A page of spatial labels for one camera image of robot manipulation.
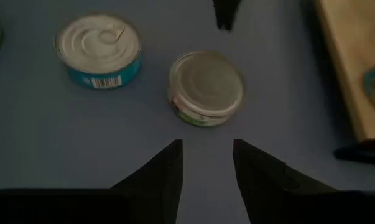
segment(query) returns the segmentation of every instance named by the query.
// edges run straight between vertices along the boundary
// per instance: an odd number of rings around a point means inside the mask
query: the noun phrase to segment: barcode
[[[121,76],[113,78],[92,78],[93,87],[99,89],[114,88],[121,85]]]

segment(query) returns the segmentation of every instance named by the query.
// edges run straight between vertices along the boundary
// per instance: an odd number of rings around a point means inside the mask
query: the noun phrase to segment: black object
[[[111,189],[0,190],[0,223],[175,223],[182,140]]]
[[[213,0],[219,29],[231,31],[241,0]]]
[[[375,192],[339,192],[240,139],[233,157],[251,223],[375,223]]]
[[[336,150],[334,155],[337,159],[375,164],[375,139],[343,147]]]

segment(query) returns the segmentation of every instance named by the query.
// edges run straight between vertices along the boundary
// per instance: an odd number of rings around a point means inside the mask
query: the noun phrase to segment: wooden board
[[[356,136],[375,138],[375,107],[363,90],[375,67],[375,0],[316,1]]]

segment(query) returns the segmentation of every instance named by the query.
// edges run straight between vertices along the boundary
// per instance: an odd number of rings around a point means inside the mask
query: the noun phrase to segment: can lid
[[[137,32],[126,21],[107,14],[81,17],[62,30],[55,42],[62,60],[86,73],[111,73],[136,59]]]
[[[216,52],[180,57],[171,68],[170,81],[190,109],[208,116],[230,115],[245,93],[241,74]]]

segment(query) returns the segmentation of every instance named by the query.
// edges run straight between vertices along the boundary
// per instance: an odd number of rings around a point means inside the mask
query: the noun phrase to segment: pull tab
[[[114,44],[119,40],[124,30],[125,26],[103,29],[99,33],[99,40],[104,44]]]

